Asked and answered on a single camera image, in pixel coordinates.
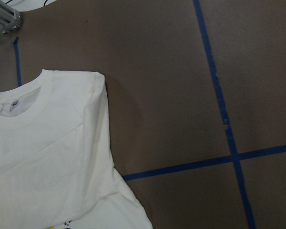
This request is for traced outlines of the cream white long-sleeve shirt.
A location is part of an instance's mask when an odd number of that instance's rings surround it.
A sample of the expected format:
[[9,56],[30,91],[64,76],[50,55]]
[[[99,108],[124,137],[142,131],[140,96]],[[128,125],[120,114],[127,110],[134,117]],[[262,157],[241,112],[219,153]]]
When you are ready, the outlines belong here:
[[43,70],[0,92],[0,229],[150,229],[114,167],[105,77]]

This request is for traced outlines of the blue tape grid lines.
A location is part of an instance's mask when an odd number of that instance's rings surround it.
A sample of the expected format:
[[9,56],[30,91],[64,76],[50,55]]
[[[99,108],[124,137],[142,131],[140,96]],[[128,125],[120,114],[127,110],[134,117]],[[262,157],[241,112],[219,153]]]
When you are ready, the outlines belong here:
[[286,0],[58,0],[21,74],[105,75],[117,170],[156,229],[286,229]]

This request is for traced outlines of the grey aluminium frame post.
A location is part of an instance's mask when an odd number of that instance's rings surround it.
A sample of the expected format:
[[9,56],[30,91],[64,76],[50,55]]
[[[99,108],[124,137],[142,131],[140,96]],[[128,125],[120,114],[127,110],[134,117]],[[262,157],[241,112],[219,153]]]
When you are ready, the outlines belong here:
[[20,12],[0,0],[0,35],[8,34],[21,26]]

